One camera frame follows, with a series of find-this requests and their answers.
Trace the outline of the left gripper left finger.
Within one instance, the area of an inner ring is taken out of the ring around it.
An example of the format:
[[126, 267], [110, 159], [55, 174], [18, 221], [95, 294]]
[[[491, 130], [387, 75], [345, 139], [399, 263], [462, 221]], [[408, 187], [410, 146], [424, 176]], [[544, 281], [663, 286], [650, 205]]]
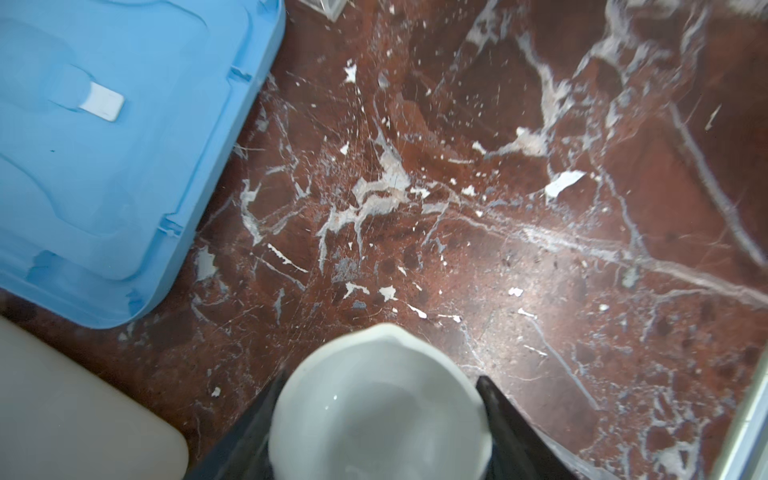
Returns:
[[268, 456], [269, 434], [276, 403], [288, 377], [289, 373], [281, 369], [226, 435], [183, 479], [274, 479]]

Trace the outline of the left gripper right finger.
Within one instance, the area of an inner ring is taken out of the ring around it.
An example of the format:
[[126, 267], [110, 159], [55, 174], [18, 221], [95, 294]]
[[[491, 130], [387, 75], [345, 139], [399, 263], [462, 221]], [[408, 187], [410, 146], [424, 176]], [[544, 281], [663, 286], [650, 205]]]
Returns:
[[480, 376], [476, 389], [485, 405], [493, 440], [486, 479], [577, 478], [538, 436], [490, 377]]

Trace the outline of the white ceramic dish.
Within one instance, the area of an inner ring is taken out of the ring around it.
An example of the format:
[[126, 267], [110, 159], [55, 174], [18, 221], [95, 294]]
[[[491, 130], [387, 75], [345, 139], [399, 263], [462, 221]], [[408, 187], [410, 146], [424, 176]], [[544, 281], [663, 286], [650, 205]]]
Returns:
[[318, 348], [290, 375], [268, 441], [277, 479], [482, 479], [492, 454], [475, 386], [390, 323]]

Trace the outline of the white plastic storage bin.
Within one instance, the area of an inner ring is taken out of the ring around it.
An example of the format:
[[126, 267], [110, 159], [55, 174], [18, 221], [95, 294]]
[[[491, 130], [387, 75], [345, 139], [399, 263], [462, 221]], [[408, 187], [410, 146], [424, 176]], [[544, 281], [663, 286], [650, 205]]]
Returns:
[[181, 479], [183, 435], [7, 319], [1, 321], [4, 479]]

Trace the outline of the clear test tube rack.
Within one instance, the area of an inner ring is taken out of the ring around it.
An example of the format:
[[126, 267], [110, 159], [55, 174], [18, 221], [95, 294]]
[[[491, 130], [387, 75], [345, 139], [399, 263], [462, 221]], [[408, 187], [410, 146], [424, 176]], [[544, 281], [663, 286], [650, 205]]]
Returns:
[[335, 22], [341, 15], [346, 0], [301, 0], [301, 3]]

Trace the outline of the blue plastic bin lid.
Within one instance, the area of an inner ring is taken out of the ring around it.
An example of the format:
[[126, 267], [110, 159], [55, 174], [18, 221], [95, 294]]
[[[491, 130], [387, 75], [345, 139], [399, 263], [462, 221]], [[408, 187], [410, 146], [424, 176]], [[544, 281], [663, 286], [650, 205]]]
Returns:
[[167, 295], [285, 33], [281, 1], [1, 5], [1, 286], [110, 329]]

